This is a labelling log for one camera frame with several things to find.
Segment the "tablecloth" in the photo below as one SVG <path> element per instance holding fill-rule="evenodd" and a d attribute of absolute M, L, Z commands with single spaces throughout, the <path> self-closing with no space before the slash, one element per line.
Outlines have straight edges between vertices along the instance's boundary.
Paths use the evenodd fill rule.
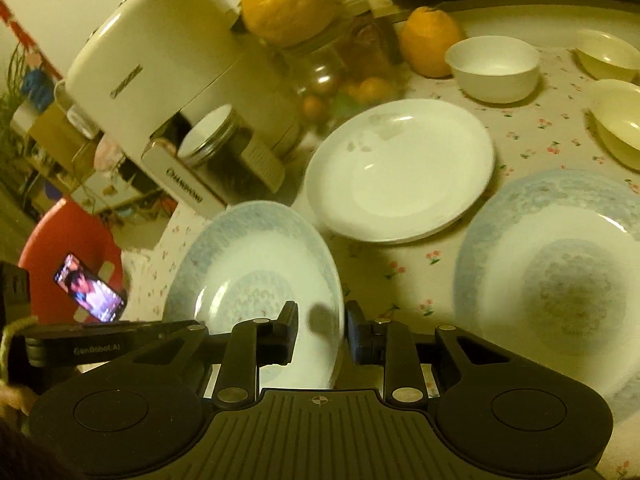
<path fill-rule="evenodd" d="M 574 54 L 563 48 L 540 48 L 540 53 L 540 87 L 518 106 L 476 102 L 452 79 L 411 79 L 408 98 L 442 99 L 466 108 L 487 127 L 495 143 L 497 169 L 491 184 L 481 199 L 446 230 L 409 244 L 364 244 L 319 225 L 303 193 L 296 200 L 293 208 L 312 221 L 327 241 L 345 298 L 357 300 L 369 318 L 393 318 L 407 323 L 413 332 L 425 333 L 433 333 L 440 324 L 453 323 L 452 277 L 466 227 L 486 200 L 510 180 L 539 171 L 574 168 L 605 174 L 640 194 L 640 175 L 613 160 L 594 135 L 587 111 L 587 90 L 592 80 L 578 68 Z M 313 138 L 307 139 L 293 164 L 303 167 L 314 147 Z M 153 256 L 138 270 L 139 282 L 130 296 L 125 319 L 161 319 L 178 266 L 207 224 L 190 209 L 178 206 Z M 363 370 L 359 380 L 350 376 L 357 373 L 353 365 L 343 365 L 338 385 L 357 383 L 363 387 L 367 380 L 382 380 L 382 374 L 372 370 Z M 599 471 L 610 480 L 640 476 L 640 413 L 616 424 Z"/>

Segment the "smartphone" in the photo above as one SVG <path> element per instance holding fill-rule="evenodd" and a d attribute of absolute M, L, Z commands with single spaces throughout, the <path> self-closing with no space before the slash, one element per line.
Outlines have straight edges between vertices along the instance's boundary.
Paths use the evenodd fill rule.
<path fill-rule="evenodd" d="M 53 280 L 78 305 L 103 323 L 120 319 L 124 299 L 103 280 L 87 269 L 77 256 L 69 253 Z"/>

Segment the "jar label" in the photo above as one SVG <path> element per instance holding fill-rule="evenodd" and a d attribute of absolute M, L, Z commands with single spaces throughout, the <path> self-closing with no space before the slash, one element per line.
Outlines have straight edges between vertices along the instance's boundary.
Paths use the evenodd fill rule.
<path fill-rule="evenodd" d="M 284 181 L 284 166 L 257 135 L 252 136 L 240 154 L 240 160 L 264 182 L 272 193 L 280 189 Z"/>

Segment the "white plate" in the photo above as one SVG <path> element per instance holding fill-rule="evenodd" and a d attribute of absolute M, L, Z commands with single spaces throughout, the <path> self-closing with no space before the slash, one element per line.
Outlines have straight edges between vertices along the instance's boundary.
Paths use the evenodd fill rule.
<path fill-rule="evenodd" d="M 276 319 L 288 300 L 299 314 L 293 360 L 261 368 L 260 386 L 330 388 L 344 331 L 334 260 L 318 232 L 290 208 L 246 202 L 216 216 L 195 241 L 162 320 L 196 319 L 210 333 L 225 333 L 240 321 Z"/>
<path fill-rule="evenodd" d="M 501 189 L 466 233 L 457 323 L 588 384 L 617 421 L 640 408 L 640 197 L 585 171 Z"/>
<path fill-rule="evenodd" d="M 484 191 L 494 146 L 466 110 L 404 99 L 350 119 L 313 156 L 306 193 L 334 232 L 365 242 L 415 240 L 451 224 Z"/>

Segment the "white kitchen appliance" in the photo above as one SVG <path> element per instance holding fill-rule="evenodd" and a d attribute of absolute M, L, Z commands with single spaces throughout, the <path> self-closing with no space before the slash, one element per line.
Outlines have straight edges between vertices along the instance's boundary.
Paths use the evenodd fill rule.
<path fill-rule="evenodd" d="M 180 113 L 191 126 L 231 104 L 277 156 L 300 132 L 296 96 L 267 51 L 231 26 L 223 0 L 124 0 L 72 63 L 66 91 L 174 198 L 211 217 L 222 209 L 166 142 Z"/>

